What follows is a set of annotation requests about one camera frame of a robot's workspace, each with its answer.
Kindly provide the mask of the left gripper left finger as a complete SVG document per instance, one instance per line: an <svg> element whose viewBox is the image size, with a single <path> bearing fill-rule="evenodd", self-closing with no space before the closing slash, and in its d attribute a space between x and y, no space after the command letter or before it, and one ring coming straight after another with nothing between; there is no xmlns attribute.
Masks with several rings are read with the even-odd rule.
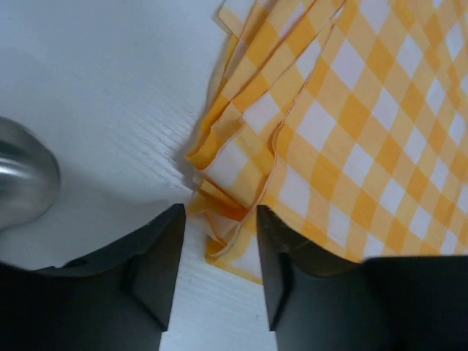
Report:
<svg viewBox="0 0 468 351"><path fill-rule="evenodd" d="M158 350L173 305L186 212L60 268L1 265L3 350Z"/></svg>

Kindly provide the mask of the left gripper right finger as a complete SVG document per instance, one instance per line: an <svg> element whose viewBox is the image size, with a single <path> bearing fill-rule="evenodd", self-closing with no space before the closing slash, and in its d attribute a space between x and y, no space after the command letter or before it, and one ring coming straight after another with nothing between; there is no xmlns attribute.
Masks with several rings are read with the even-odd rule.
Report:
<svg viewBox="0 0 468 351"><path fill-rule="evenodd" d="M465 350L467 257L352 263L257 209L270 329L280 350Z"/></svg>

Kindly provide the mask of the yellow white checkered cloth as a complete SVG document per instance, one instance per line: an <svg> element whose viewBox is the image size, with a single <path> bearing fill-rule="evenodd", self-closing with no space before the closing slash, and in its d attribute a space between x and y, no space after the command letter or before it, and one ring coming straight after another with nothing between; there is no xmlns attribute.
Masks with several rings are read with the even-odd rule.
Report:
<svg viewBox="0 0 468 351"><path fill-rule="evenodd" d="M187 159L207 261L260 282L257 208L337 256L467 252L467 3L226 1Z"/></svg>

